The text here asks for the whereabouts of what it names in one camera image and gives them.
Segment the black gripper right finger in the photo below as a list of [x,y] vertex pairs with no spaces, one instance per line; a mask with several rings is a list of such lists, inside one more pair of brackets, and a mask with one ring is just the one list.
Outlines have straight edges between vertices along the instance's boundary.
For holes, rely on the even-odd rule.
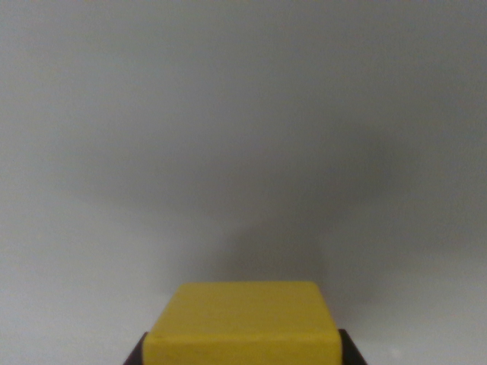
[[340,328],[339,335],[342,342],[342,365],[368,365],[348,332]]

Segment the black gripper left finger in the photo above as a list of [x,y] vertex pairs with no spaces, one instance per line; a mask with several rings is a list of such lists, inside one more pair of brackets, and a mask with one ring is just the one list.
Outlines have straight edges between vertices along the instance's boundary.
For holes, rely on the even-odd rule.
[[135,347],[132,349],[131,353],[129,356],[125,359],[123,362],[123,365],[143,365],[143,344],[144,340],[147,336],[147,332],[145,332],[140,339],[138,340],[138,343],[135,345]]

